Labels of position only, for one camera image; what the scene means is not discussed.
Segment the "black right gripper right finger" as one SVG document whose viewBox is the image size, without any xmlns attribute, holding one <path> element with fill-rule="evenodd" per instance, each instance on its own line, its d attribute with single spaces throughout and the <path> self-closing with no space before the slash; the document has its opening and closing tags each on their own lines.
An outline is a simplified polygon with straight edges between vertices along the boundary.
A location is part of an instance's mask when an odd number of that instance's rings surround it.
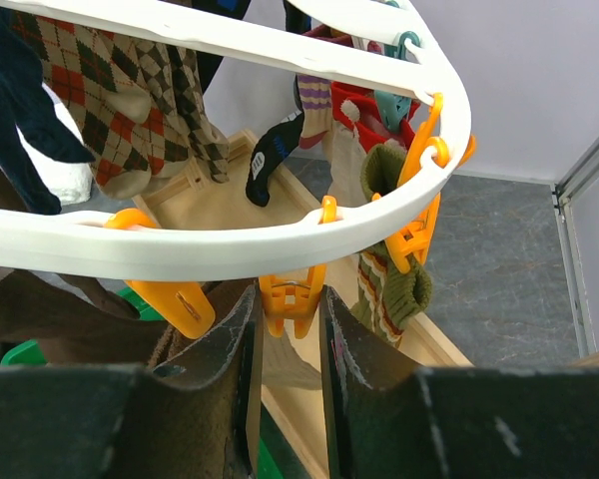
<svg viewBox="0 0 599 479">
<path fill-rule="evenodd" d="M 599 368 L 426 367 L 319 303 L 333 478 L 599 478 Z"/>
</svg>

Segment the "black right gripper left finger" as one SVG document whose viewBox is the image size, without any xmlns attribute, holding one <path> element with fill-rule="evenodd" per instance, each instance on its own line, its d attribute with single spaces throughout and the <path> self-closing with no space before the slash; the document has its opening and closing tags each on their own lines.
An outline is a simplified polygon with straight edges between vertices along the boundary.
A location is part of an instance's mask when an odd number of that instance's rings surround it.
<svg viewBox="0 0 599 479">
<path fill-rule="evenodd" d="M 0 478 L 253 478 L 262 300 L 155 369 L 0 366 Z"/>
</svg>

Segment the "white oval sock hanger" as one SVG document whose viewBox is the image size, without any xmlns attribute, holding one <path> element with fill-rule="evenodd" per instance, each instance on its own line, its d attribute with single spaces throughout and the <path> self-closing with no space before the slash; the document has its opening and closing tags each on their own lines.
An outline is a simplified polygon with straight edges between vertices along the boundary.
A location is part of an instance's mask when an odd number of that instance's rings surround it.
<svg viewBox="0 0 599 479">
<path fill-rule="evenodd" d="M 399 61 L 161 1 L 11 3 L 14 10 L 412 96 L 424 104 L 435 93 L 467 96 L 411 3 L 398 8 L 375 1 L 302 1 L 299 7 L 339 31 L 383 44 L 411 30 L 420 46 L 413 48 L 412 61 Z M 0 266 L 158 281 L 280 273 L 384 240 L 406 222 L 414 200 L 413 194 L 391 195 L 343 209 L 330 224 L 311 212 L 291 225 L 221 231 L 120 231 L 105 228 L 107 217 L 100 212 L 47 217 L 0 210 Z"/>
</svg>

